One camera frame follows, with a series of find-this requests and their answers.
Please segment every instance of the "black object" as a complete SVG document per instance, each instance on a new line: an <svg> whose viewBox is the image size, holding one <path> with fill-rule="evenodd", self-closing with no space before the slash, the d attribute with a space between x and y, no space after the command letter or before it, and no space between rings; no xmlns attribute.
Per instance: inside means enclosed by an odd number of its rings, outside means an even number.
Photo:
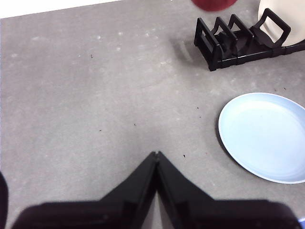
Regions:
<svg viewBox="0 0 305 229"><path fill-rule="evenodd" d="M283 204L212 199L161 152L152 152L100 201L30 207L13 229L139 229L156 191L176 229L300 229Z"/></svg>
<svg viewBox="0 0 305 229"><path fill-rule="evenodd" d="M283 30L282 36L276 42L273 42L266 33L260 30L267 17ZM232 31L233 24L236 24L240 30ZM218 27L221 27L223 31L215 35ZM209 30L204 21L198 18L194 44L198 46L206 59L210 71L214 71L217 68L226 68L231 65L240 65L305 50L305 40L282 47L290 30L289 25L269 8L264 10L259 22L250 29L235 14L231 16L228 25L217 17L212 30Z"/></svg>
<svg viewBox="0 0 305 229"><path fill-rule="evenodd" d="M0 229L4 229L8 215L9 191L5 179L0 172Z"/></svg>

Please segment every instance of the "plate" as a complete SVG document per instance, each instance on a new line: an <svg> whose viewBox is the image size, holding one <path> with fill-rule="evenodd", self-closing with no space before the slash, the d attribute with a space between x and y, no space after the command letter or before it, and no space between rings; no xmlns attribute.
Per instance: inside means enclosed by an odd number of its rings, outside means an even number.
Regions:
<svg viewBox="0 0 305 229"><path fill-rule="evenodd" d="M299 223L301 224L301 227L302 227L303 229L305 229L305 218L304 218L304 219L300 219L300 220L299 220Z"/></svg>
<svg viewBox="0 0 305 229"><path fill-rule="evenodd" d="M261 0L258 19L262 17L266 8L270 8L291 27L291 32L282 46L293 45L305 39L304 0ZM273 42L277 41L283 33L283 30L269 18L261 26L261 30L267 33Z"/></svg>
<svg viewBox="0 0 305 229"><path fill-rule="evenodd" d="M278 183L305 182L305 109L269 93L243 94L221 111L229 154L253 174Z"/></svg>

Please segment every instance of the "gray concrete surface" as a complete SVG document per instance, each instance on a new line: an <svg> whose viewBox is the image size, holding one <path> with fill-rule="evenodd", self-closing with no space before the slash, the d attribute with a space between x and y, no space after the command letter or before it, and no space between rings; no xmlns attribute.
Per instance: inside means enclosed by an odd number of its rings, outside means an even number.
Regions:
<svg viewBox="0 0 305 229"><path fill-rule="evenodd" d="M124 0L1 20L1 170L8 228L30 205L99 199L161 150L216 199L266 198L305 216L305 184L258 178L221 148L223 106L248 92L305 105L305 52L209 72L193 45L259 1L206 13L186 0ZM156 199L144 228L170 228Z"/></svg>

